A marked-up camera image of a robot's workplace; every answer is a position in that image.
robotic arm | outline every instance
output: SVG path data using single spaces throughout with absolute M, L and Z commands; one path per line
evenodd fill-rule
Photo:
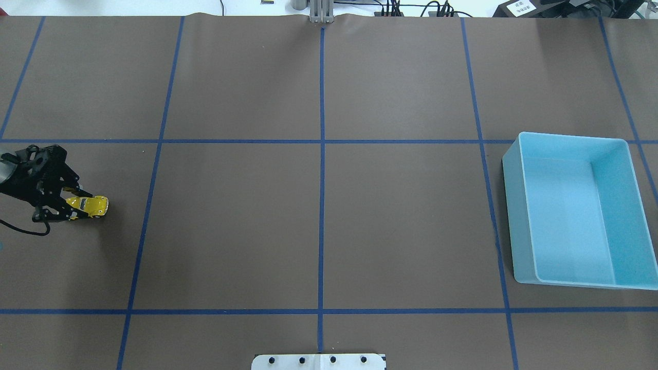
M 84 191 L 80 177 L 65 163 L 66 150 L 59 145 L 30 145 L 15 153 L 0 148 L 0 193 L 28 202 L 34 207 L 32 221 L 45 223 L 46 232 L 27 232 L 0 220 L 14 230 L 46 235 L 48 223 L 104 216 L 108 200 Z M 74 197 L 64 199 L 61 192 Z

floor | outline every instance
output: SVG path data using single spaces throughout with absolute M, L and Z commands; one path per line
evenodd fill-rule
M 501 168 L 521 131 L 624 138 L 658 240 L 647 35 L 658 24 L 1 19 L 0 144 L 61 144 L 110 209 L 45 238 L 1 231 L 0 367 L 323 351 L 657 368 L 658 292 L 514 280 Z

blue tape grid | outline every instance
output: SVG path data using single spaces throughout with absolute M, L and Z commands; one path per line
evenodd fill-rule
M 463 36 L 465 61 L 467 64 L 468 81 L 470 84 L 471 99 L 473 104 L 473 113 L 478 133 L 477 140 L 333 140 L 326 139 L 325 125 L 324 125 L 324 38 L 325 29 L 320 29 L 320 58 L 319 58 L 319 75 L 320 75 L 320 139 L 319 140 L 262 140 L 262 139 L 165 139 L 166 119 L 168 114 L 171 93 L 174 84 L 174 77 L 176 74 L 176 63 L 178 60 L 178 52 L 180 50 L 180 43 L 182 32 L 184 28 L 185 17 L 180 18 L 180 25 L 178 29 L 178 37 L 176 40 L 176 49 L 172 62 L 170 73 L 169 85 L 167 88 L 165 106 L 163 110 L 163 118 L 160 128 L 160 134 L 157 139 L 5 139 L 3 135 L 9 123 L 11 113 L 20 93 L 25 74 L 28 70 L 32 55 L 36 48 L 39 35 L 43 29 L 46 17 L 41 17 L 36 34 L 32 41 L 30 51 L 25 60 L 24 66 L 21 70 L 16 88 L 9 103 L 7 113 L 5 115 L 2 127 L 0 128 L 0 142 L 7 143 L 52 143 L 57 142 L 65 143 L 78 143 L 78 144 L 157 144 L 155 160 L 153 163 L 153 171 L 151 174 L 151 183 L 147 197 L 147 203 L 144 212 L 143 224 L 141 235 L 139 238 L 138 253 L 135 261 L 133 279 L 130 287 L 130 296 L 128 299 L 128 307 L 126 309 L 0 309 L 0 315 L 125 315 L 124 331 L 122 333 L 122 340 L 117 360 L 117 369 L 122 368 L 123 358 L 130 331 L 130 319 L 133 315 L 316 315 L 318 318 L 317 328 L 317 346 L 318 351 L 323 349 L 323 315 L 441 315 L 441 314 L 505 314 L 507 319 L 507 328 L 511 349 L 511 356 L 515 370 L 518 370 L 519 365 L 517 361 L 517 353 L 514 339 L 514 330 L 512 325 L 511 314 L 524 314 L 524 313 L 594 313 L 594 312 L 658 312 L 658 307 L 509 307 L 509 297 L 507 295 L 507 283 L 505 281 L 505 271 L 502 262 L 502 253 L 500 246 L 500 239 L 497 228 L 497 221 L 494 212 L 494 202 L 492 197 L 492 190 L 489 178 L 489 170 L 486 162 L 485 144 L 511 144 L 514 140 L 487 140 L 483 138 L 482 127 L 480 124 L 480 115 L 478 111 L 477 96 L 470 62 L 470 53 L 468 50 L 468 39 L 466 25 L 463 18 L 460 19 L 461 31 Z M 649 169 L 649 165 L 642 149 L 643 145 L 658 144 L 658 140 L 641 140 L 638 131 L 635 127 L 621 81 L 617 74 L 617 68 L 613 60 L 612 52 L 610 49 L 605 25 L 602 18 L 599 18 L 599 26 L 603 36 L 608 60 L 610 63 L 611 71 L 619 90 L 619 95 L 628 117 L 628 122 L 633 132 L 633 140 L 627 140 L 628 143 L 638 146 L 642 164 L 647 173 L 651 190 L 658 202 L 658 192 L 656 190 L 653 176 Z M 319 207 L 319 225 L 318 225 L 318 307 L 317 309 L 134 309 L 134 298 L 136 287 L 139 277 L 139 267 L 141 264 L 141 256 L 143 252 L 143 245 L 147 232 L 149 214 L 151 209 L 151 201 L 153 198 L 153 190 L 157 177 L 157 170 L 159 166 L 159 159 L 163 144 L 320 144 L 320 207 Z M 484 174 L 484 181 L 486 184 L 487 199 L 489 203 L 490 217 L 492 220 L 493 232 L 495 235 L 495 246 L 497 251 L 497 262 L 499 268 L 499 277 L 501 284 L 501 291 L 503 294 L 504 308 L 425 308 L 425 309 L 326 309 L 324 308 L 324 179 L 325 179 L 325 157 L 326 157 L 326 144 L 478 144 L 480 147 L 480 156 L 482 160 L 482 170 Z

toy car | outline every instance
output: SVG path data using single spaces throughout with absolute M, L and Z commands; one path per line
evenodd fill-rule
M 109 201 L 104 196 L 95 196 L 91 197 L 71 197 L 67 198 L 66 202 L 73 208 L 79 209 L 89 214 L 90 217 L 98 218 L 105 216 L 107 213 L 107 208 L 109 206 Z

light blue plastic bin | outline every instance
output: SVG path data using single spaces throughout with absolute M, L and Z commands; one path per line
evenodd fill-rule
M 624 140 L 522 132 L 503 170 L 518 282 L 658 290 Z

